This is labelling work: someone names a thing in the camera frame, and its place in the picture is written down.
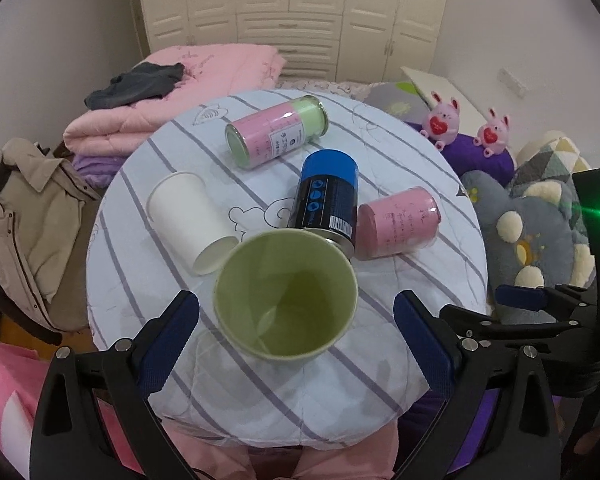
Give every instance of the red heart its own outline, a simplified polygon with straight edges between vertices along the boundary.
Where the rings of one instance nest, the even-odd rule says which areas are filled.
[[[491,128],[485,128],[482,136],[484,137],[484,142],[487,144],[493,144],[496,140],[498,140],[498,134]]]
[[[448,130],[448,126],[444,121],[441,121],[436,116],[433,116],[429,121],[432,133],[435,135],[442,135]]]

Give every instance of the wooden floor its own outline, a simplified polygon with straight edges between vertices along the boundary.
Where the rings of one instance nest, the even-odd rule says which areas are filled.
[[[2,316],[0,320],[0,341],[36,350],[41,359],[50,360],[54,352],[58,350],[57,346],[48,345],[29,335],[6,316]],[[91,330],[88,328],[80,330],[80,332],[65,334],[62,338],[62,344],[80,353],[96,351],[91,337]]]

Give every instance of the bolt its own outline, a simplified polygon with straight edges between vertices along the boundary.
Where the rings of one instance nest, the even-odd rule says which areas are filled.
[[[56,350],[56,357],[58,359],[65,359],[69,357],[71,353],[71,349],[68,346],[62,346],[58,350]]]
[[[132,344],[133,342],[131,341],[131,339],[125,337],[124,339],[118,339],[116,341],[116,344],[114,345],[114,348],[118,352],[126,352],[131,348]]]
[[[538,356],[538,350],[536,350],[536,348],[535,348],[535,347],[533,347],[533,346],[531,346],[531,345],[526,345],[526,346],[525,346],[525,347],[522,349],[522,351],[525,353],[525,355],[526,355],[527,357],[531,357],[532,359],[533,359],[534,357],[537,357],[537,356]]]
[[[468,350],[469,352],[475,352],[478,349],[478,343],[475,339],[466,338],[462,339],[462,348]]]

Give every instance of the blue and black can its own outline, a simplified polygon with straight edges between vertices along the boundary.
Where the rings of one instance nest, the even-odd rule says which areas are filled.
[[[358,165],[338,150],[320,150],[302,165],[288,227],[307,229],[351,258],[356,247]]]

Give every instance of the striped tablecloth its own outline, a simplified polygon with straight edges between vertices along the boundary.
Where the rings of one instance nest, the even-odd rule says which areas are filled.
[[[108,348],[134,337],[181,289],[193,291],[200,322],[154,410],[182,430],[218,445],[348,446],[407,410],[427,383],[392,319],[395,295],[413,289],[438,313],[447,303],[485,312],[486,259],[471,201],[428,140],[368,105],[330,94],[330,127],[316,144],[251,171],[240,170],[225,145],[224,126],[254,110],[304,95],[248,92],[186,112],[161,127],[109,187],[87,260],[94,341]],[[286,226],[304,158],[315,150],[349,153],[360,168],[359,203],[423,186],[442,213],[440,236],[417,254],[354,261],[358,310],[347,334],[304,365],[277,364],[238,352],[218,330],[211,293],[216,278],[190,275],[152,231],[144,204],[173,171],[202,176],[241,238]]]

